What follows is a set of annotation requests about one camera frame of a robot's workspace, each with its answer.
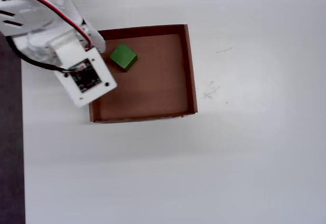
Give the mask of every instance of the white robotic arm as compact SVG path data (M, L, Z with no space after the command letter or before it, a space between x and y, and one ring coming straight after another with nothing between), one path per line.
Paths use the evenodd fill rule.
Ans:
M72 0L2 1L0 32L23 60L54 70L77 106L117 86L99 54L104 39Z

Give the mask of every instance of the brown cardboard box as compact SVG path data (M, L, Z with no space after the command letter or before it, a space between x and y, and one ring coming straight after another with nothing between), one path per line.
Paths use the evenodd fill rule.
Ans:
M118 87L90 104L92 122L123 122L197 113L187 25L163 25L100 31L102 56ZM125 73L110 60L125 44L138 61Z

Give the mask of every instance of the green cube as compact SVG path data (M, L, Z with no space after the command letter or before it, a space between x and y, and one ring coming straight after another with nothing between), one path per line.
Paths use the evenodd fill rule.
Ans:
M126 72L137 61L137 54L126 45L119 45L110 55L111 59Z

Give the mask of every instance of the white surface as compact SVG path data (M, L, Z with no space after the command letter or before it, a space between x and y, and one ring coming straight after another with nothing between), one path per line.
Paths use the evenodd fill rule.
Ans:
M22 64L27 224L326 222L326 0L75 1L99 30L188 23L199 113L90 124Z

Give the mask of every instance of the circuit board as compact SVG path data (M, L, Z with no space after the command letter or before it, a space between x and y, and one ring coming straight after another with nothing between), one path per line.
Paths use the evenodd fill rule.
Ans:
M74 68L77 70L71 72L70 75L82 93L102 83L89 59L85 59L75 65Z

